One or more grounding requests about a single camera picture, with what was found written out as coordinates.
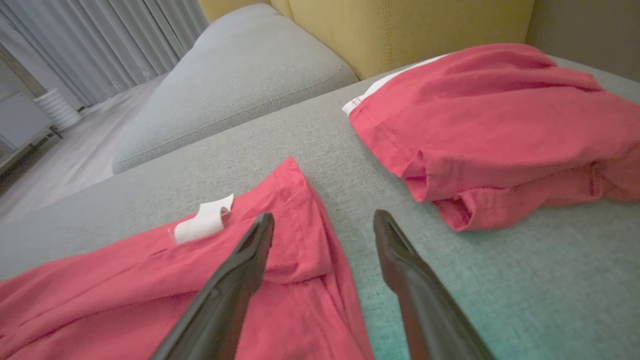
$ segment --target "floor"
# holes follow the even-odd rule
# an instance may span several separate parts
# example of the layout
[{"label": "floor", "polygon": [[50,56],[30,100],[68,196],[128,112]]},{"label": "floor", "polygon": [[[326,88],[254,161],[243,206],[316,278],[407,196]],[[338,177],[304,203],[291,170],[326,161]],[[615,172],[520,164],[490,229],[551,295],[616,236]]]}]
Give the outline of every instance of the floor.
[{"label": "floor", "polygon": [[83,120],[29,154],[0,185],[0,223],[28,216],[113,176],[111,161],[125,128],[164,76],[82,112]]}]

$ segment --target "gray cushion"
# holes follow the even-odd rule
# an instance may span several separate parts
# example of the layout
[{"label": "gray cushion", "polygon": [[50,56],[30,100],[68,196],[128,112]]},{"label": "gray cushion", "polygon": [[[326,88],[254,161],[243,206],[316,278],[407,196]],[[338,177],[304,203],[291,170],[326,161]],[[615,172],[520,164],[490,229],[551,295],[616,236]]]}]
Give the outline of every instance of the gray cushion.
[{"label": "gray cushion", "polygon": [[[591,71],[614,92],[633,90],[628,98],[640,103],[640,84]],[[377,359],[408,359],[397,300],[383,282],[374,244],[378,208],[393,214],[498,358],[635,358],[640,204],[547,208],[509,229],[454,233],[380,165],[341,112],[373,81],[234,127],[3,225],[0,278],[246,192],[293,156],[349,259]]]},{"label": "gray cushion", "polygon": [[329,48],[266,4],[218,19],[125,131],[114,173],[357,81]]}]

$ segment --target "sofa seat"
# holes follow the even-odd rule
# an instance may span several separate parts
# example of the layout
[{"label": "sofa seat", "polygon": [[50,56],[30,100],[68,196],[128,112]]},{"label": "sofa seat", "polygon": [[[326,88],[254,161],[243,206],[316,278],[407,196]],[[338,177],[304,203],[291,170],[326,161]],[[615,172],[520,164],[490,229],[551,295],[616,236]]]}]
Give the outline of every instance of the sofa seat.
[{"label": "sofa seat", "polygon": [[[640,84],[559,63],[594,73],[605,88],[640,104]],[[374,80],[185,146],[3,224],[0,279],[172,222],[201,202],[244,193],[293,156],[347,255],[376,359],[409,357],[396,296],[380,271],[375,209],[395,217],[497,358],[636,358],[640,204],[545,208],[500,231],[455,233],[431,204],[413,200],[342,112]]]},{"label": "sofa seat", "polygon": [[266,4],[211,24],[132,120],[120,173],[272,111],[357,81],[329,48]]}]

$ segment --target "yellow sofa backrest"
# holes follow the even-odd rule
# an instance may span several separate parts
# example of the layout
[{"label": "yellow sofa backrest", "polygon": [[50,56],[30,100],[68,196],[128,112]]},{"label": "yellow sofa backrest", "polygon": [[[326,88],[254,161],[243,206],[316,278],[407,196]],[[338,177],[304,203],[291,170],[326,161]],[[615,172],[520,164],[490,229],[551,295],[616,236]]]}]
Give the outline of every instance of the yellow sofa backrest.
[{"label": "yellow sofa backrest", "polygon": [[209,21],[270,3],[360,79],[466,47],[524,42],[534,0],[199,0]]}]

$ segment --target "folded clothing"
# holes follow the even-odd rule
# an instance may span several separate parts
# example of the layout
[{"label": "folded clothing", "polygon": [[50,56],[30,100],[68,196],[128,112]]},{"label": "folded clothing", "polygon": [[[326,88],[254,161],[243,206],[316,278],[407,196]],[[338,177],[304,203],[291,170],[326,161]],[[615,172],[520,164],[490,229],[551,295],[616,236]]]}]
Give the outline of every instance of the folded clothing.
[{"label": "folded clothing", "polygon": [[345,105],[359,137],[452,229],[640,198],[640,107],[522,44],[473,47]]},{"label": "folded clothing", "polygon": [[372,359],[346,257],[292,158],[214,235],[177,245],[182,219],[0,282],[0,358],[149,358],[263,212],[273,242],[236,359]]}]

